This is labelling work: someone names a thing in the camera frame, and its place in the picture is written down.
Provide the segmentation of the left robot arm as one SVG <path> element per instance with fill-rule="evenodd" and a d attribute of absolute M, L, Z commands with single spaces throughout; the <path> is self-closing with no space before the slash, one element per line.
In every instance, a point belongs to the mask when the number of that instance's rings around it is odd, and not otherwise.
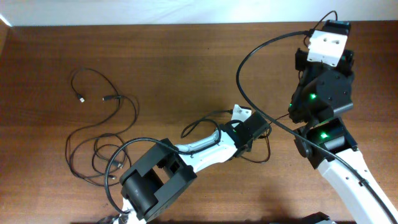
<path fill-rule="evenodd" d="M 120 177 L 123 208 L 117 223 L 148 223 L 191 185 L 199 171 L 239 157 L 269 129 L 265 121 L 233 119 L 190 144 L 167 138 L 154 145 Z"/>

